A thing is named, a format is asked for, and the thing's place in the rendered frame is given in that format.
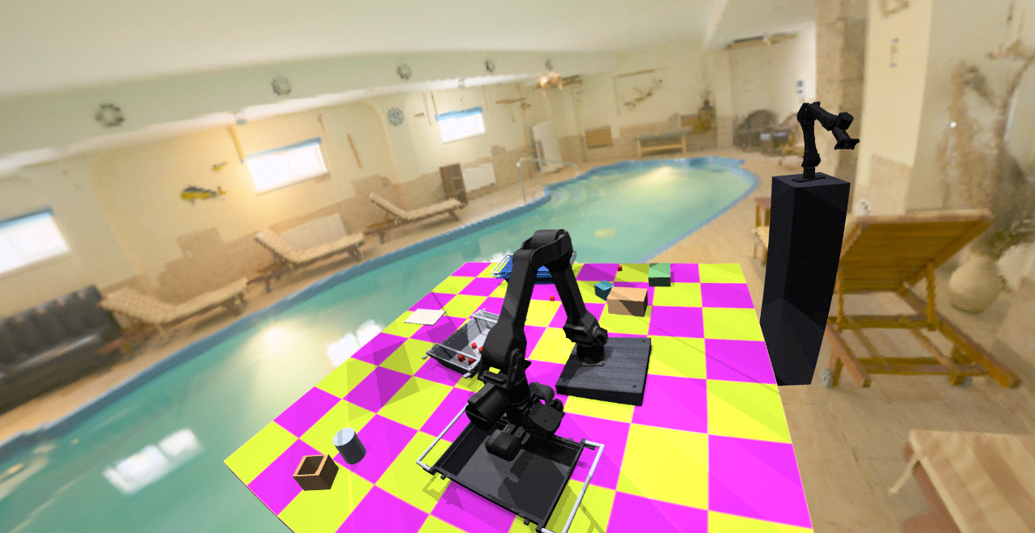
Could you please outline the tan box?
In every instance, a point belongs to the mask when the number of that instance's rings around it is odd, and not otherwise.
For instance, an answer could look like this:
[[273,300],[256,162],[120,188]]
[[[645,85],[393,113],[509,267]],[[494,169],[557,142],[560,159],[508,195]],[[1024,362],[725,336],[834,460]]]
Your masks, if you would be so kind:
[[611,287],[607,296],[607,308],[615,315],[640,316],[648,305],[648,289],[642,287]]

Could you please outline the brown open-top box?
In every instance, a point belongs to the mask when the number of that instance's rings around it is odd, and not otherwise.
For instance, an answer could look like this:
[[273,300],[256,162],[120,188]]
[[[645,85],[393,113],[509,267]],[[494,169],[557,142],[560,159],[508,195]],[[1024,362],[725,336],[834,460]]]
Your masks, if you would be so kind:
[[338,471],[330,455],[304,455],[293,477],[303,490],[329,490]]

